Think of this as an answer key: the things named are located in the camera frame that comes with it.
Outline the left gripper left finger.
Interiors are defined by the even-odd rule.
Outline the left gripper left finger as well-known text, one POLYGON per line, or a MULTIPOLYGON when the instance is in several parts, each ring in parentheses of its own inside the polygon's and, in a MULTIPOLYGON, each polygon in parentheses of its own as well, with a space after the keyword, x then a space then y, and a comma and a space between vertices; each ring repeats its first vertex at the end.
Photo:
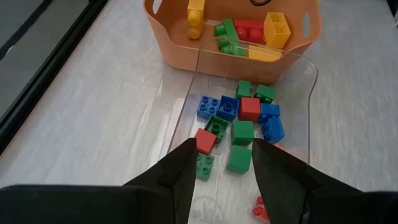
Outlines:
POLYGON ((187 224, 195 188, 197 140, 188 138, 124 184, 133 187, 138 224, 187 224))

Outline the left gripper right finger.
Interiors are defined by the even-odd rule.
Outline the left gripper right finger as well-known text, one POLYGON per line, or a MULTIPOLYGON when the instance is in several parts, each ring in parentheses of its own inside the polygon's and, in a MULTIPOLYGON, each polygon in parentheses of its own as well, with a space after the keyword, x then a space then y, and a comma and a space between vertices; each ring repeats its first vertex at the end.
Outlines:
POLYGON ((271 224, 351 224, 362 191, 263 139, 252 143, 254 173, 271 224))

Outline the small red block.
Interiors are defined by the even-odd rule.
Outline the small red block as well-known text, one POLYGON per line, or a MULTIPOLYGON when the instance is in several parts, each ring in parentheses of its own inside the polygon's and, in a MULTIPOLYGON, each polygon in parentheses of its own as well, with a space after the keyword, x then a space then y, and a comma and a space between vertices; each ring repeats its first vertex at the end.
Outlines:
POLYGON ((239 119, 257 122, 261 114, 259 98, 242 97, 239 104, 239 119))
POLYGON ((252 214, 255 218, 257 218, 264 224, 271 224, 261 196, 257 197, 256 205, 252 210, 252 214))
POLYGON ((200 153, 211 154, 216 143, 216 135, 200 128, 195 134, 195 139, 197 142, 197 149, 200 153))

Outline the small blue block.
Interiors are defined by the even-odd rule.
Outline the small blue block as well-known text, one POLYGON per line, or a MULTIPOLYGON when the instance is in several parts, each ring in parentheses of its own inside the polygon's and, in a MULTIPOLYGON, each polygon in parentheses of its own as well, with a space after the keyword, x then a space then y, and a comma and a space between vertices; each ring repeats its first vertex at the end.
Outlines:
POLYGON ((271 144, 276 144, 285 136, 282 121, 279 117, 273 117, 266 120, 261 127, 263 138, 271 144))
POLYGON ((238 113, 239 100, 229 96, 222 96, 216 115, 229 122, 234 121, 238 113))
POLYGON ((202 95, 197 108, 197 116, 199 118, 209 119, 210 116, 216 115, 219 105, 219 99, 202 95))
POLYGON ((280 106, 277 104, 261 103, 259 123, 265 123, 267 119, 280 116, 280 106))

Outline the clear plastic bin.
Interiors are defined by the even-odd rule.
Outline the clear plastic bin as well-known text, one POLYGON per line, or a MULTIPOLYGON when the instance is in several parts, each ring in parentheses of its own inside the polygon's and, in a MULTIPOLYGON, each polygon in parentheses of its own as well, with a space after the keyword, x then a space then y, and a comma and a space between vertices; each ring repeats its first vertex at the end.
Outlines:
MULTIPOLYGON (((282 56, 286 54, 282 49, 242 40, 237 42, 243 46, 247 58, 250 45, 277 50, 283 53, 282 56)), ((255 94, 258 84, 276 91, 273 102, 280 106, 280 119, 285 132, 278 146, 302 161, 308 161, 309 158, 309 101, 317 77, 315 64, 299 55, 275 83, 250 81, 252 95, 255 94)), ((207 120, 197 116, 202 95, 219 100, 223 95, 233 98, 236 96, 239 81, 228 76, 220 77, 195 70, 170 148, 176 148, 184 140, 194 137, 198 129, 205 128, 207 120)), ((252 214, 260 194, 254 169, 249 169, 245 174, 229 171, 226 165, 231 147, 231 131, 227 129, 223 140, 212 150, 211 154, 215 159, 209 179, 197 179, 195 183, 188 224, 260 224, 252 214)))

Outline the large yellow block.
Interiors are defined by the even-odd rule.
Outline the large yellow block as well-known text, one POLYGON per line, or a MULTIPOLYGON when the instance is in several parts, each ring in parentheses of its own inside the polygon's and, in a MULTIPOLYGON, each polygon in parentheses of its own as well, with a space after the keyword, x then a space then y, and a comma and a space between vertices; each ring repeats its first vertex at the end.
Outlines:
POLYGON ((282 12, 268 12, 264 20, 264 41, 267 46, 283 49, 291 31, 282 12))
POLYGON ((283 53, 254 45, 249 46, 248 57, 254 60, 262 60, 265 62, 275 62, 282 57, 283 53))

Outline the orange plastic bin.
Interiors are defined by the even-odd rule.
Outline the orange plastic bin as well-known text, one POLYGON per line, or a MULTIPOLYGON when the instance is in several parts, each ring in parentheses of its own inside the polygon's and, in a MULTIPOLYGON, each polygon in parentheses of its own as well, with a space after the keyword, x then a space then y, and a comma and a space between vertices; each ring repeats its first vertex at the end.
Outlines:
POLYGON ((262 84, 275 83, 322 32, 318 0, 271 0, 265 6, 253 6, 249 0, 205 0, 203 33, 198 40, 188 37, 188 0, 162 0, 157 11, 153 10, 154 0, 143 4, 160 52, 170 66, 262 84), (264 62, 218 50, 216 24, 223 19, 263 21, 268 12, 284 13, 292 33, 281 59, 264 62))

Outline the long green block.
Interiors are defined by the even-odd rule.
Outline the long green block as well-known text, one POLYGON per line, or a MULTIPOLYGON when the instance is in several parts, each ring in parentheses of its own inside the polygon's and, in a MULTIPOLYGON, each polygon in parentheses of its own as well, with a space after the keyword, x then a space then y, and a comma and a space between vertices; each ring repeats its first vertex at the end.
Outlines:
POLYGON ((239 40, 232 19, 224 19, 221 23, 215 25, 213 33, 215 37, 219 37, 221 39, 239 40))
POLYGON ((230 54, 240 57, 246 56, 243 46, 237 41, 227 38, 220 38, 217 40, 217 42, 220 52, 224 54, 230 54))

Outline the large red block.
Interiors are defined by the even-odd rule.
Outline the large red block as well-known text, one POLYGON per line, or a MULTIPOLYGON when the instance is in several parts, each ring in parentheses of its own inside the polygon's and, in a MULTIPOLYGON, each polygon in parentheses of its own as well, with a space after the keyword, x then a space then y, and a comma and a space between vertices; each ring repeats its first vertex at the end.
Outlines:
POLYGON ((264 24, 262 21, 234 19, 233 24, 240 40, 257 44, 265 43, 264 24))

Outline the yellow two-stud block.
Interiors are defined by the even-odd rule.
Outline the yellow two-stud block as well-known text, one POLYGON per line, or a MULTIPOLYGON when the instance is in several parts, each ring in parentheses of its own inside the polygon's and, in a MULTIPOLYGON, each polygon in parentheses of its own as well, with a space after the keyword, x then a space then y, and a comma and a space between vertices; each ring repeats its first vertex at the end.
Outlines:
POLYGON ((189 0, 187 6, 188 37, 197 40, 201 37, 204 23, 205 0, 189 0))

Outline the black aluminium table frame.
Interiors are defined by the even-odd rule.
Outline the black aluminium table frame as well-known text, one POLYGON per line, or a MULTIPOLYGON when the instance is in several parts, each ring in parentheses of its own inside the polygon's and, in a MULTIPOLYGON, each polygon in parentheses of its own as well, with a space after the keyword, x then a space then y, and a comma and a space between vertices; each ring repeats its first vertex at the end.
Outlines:
POLYGON ((109 0, 0 0, 0 155, 109 0))

